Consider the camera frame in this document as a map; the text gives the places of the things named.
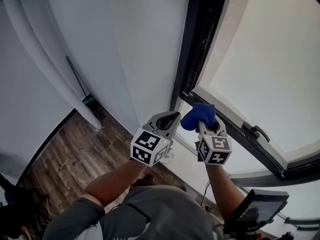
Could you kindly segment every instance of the black window frame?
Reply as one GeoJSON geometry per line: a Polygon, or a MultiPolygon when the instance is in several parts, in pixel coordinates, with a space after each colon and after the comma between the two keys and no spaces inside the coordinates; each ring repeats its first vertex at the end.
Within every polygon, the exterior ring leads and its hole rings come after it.
{"type": "MultiPolygon", "coordinates": [[[[179,98],[193,105],[208,104],[193,92],[208,55],[218,23],[228,0],[189,0],[185,20],[180,57],[170,101],[170,110],[176,108],[179,98]]],[[[320,179],[320,152],[312,157],[288,163],[284,169],[257,141],[257,137],[246,127],[238,127],[222,112],[217,115],[225,123],[227,133],[256,159],[258,159],[280,182],[275,186],[302,184],[320,179]]],[[[247,187],[255,187],[248,180],[247,187]]]]}

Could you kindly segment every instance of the wooden floor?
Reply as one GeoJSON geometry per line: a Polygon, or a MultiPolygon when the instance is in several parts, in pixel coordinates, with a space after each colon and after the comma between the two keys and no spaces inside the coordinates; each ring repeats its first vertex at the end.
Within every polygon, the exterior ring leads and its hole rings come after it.
{"type": "MultiPolygon", "coordinates": [[[[74,114],[45,147],[21,183],[27,188],[42,187],[46,191],[51,218],[68,208],[89,182],[130,157],[132,135],[97,102],[90,109],[103,123],[103,129],[94,129],[78,113],[74,114]]],[[[143,175],[149,173],[153,174],[159,185],[185,186],[186,192],[201,202],[202,195],[185,185],[162,164],[146,169],[143,175]]],[[[42,188],[37,188],[39,194],[42,194],[42,188]]],[[[127,192],[108,205],[106,212],[120,204],[127,192]]],[[[204,203],[220,217],[214,203],[208,200],[204,203]]],[[[43,203],[42,210],[47,213],[48,208],[47,203],[43,203]]]]}

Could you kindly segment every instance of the white pipe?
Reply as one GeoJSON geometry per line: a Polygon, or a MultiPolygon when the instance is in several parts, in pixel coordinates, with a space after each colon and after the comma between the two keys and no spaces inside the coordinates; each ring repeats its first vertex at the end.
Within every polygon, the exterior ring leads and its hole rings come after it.
{"type": "Polygon", "coordinates": [[[21,43],[42,73],[73,108],[95,128],[101,129],[101,122],[83,104],[51,62],[28,21],[21,1],[3,0],[3,4],[21,43]]]}

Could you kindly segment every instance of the black cable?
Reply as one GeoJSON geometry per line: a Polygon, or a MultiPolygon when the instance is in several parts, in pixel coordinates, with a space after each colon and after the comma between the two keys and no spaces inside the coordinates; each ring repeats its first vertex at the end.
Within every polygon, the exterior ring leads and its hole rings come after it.
{"type": "Polygon", "coordinates": [[[82,84],[81,84],[80,79],[79,79],[79,77],[77,75],[77,72],[76,72],[76,69],[75,69],[74,65],[72,64],[72,62],[71,62],[71,60],[69,59],[68,56],[65,56],[65,57],[66,57],[66,60],[68,61],[68,64],[69,64],[70,68],[72,69],[72,72],[73,72],[77,82],[79,83],[79,85],[81,87],[81,90],[82,90],[82,92],[84,94],[85,99],[88,100],[87,94],[85,92],[85,89],[82,87],[82,84]]]}
{"type": "Polygon", "coordinates": [[[204,190],[204,194],[203,194],[203,198],[202,198],[202,202],[201,202],[201,207],[204,204],[205,196],[206,196],[207,189],[209,188],[209,186],[210,186],[210,181],[208,181],[208,183],[205,185],[205,190],[204,190]]]}

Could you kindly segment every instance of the screen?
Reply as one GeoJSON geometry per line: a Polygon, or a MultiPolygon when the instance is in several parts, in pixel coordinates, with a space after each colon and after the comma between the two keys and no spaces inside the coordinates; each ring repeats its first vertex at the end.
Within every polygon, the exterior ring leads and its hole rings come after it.
{"type": "Polygon", "coordinates": [[[253,201],[244,213],[237,219],[238,222],[265,222],[272,219],[272,216],[283,205],[282,201],[266,202],[253,201]]]}

